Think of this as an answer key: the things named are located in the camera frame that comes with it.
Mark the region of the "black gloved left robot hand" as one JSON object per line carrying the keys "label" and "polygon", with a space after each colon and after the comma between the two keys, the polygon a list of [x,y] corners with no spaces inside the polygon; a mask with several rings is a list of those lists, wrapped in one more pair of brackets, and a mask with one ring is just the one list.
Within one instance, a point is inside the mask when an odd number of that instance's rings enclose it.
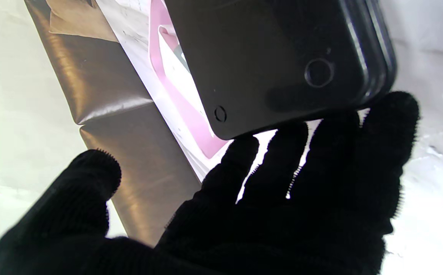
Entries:
{"label": "black gloved left robot hand", "polygon": [[87,150],[0,238],[0,275],[377,275],[393,232],[419,104],[391,92],[370,108],[279,129],[263,162],[233,141],[154,247],[108,238],[118,162]]}

